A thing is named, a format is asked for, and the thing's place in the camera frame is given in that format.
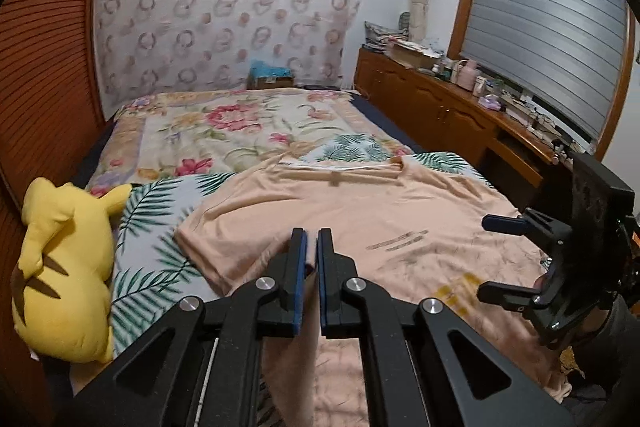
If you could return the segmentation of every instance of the wooden louvered closet door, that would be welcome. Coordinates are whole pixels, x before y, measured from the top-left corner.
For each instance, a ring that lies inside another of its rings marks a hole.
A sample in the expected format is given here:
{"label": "wooden louvered closet door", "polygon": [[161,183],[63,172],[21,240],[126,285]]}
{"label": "wooden louvered closet door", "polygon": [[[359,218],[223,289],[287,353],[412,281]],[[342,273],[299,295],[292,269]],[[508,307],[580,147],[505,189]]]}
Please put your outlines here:
{"label": "wooden louvered closet door", "polygon": [[0,378],[41,423],[50,407],[40,364],[15,334],[9,277],[29,183],[63,184],[104,128],[95,84],[93,0],[4,0],[0,6]]}

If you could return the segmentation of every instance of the gray roller blind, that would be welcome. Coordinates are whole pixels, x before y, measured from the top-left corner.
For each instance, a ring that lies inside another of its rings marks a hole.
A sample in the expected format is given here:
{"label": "gray roller blind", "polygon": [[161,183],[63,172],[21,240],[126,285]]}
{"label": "gray roller blind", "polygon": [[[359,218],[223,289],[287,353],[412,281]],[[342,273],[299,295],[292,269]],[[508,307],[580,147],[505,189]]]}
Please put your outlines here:
{"label": "gray roller blind", "polygon": [[462,55],[598,136],[622,64],[625,0],[473,0]]}

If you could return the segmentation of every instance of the stuffed animal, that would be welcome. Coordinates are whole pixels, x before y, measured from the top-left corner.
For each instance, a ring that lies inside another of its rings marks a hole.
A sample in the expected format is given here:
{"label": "stuffed animal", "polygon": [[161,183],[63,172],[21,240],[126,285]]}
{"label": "stuffed animal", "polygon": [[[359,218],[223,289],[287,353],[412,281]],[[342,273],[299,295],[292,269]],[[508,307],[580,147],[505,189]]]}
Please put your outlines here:
{"label": "stuffed animal", "polygon": [[70,183],[37,178],[29,185],[11,288],[15,330],[36,353],[69,362],[112,359],[109,217],[123,210],[130,191],[121,185],[98,199]]}

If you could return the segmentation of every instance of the gray sleeve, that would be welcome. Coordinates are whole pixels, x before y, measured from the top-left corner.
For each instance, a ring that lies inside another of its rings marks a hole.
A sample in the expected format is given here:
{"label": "gray sleeve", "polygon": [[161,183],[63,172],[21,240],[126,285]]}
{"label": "gray sleeve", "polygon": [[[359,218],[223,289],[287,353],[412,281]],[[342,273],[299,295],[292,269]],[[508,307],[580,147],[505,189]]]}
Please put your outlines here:
{"label": "gray sleeve", "polygon": [[575,361],[588,381],[610,393],[634,352],[640,346],[640,321],[618,296],[602,329],[595,337],[573,345]]}

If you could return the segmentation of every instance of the wrinkled fabric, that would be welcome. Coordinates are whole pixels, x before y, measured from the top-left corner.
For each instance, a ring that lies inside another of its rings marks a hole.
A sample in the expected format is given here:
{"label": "wrinkled fabric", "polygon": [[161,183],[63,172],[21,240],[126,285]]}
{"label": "wrinkled fabric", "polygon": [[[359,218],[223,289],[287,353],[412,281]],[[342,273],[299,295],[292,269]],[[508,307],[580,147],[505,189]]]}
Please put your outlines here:
{"label": "wrinkled fabric", "polygon": [[[213,288],[229,294],[263,272],[293,227],[311,238],[331,228],[335,250],[354,259],[361,277],[406,301],[440,298],[561,400],[571,388],[558,354],[538,344],[520,314],[476,298],[486,280],[531,286],[543,273],[541,253],[526,238],[482,229],[485,214],[517,213],[481,182],[410,158],[354,167],[277,157],[226,182],[178,227],[175,238]],[[314,249],[311,240],[309,264]],[[265,380],[289,427],[368,425],[358,341],[318,341],[313,283],[307,281],[301,336],[265,344]]]}

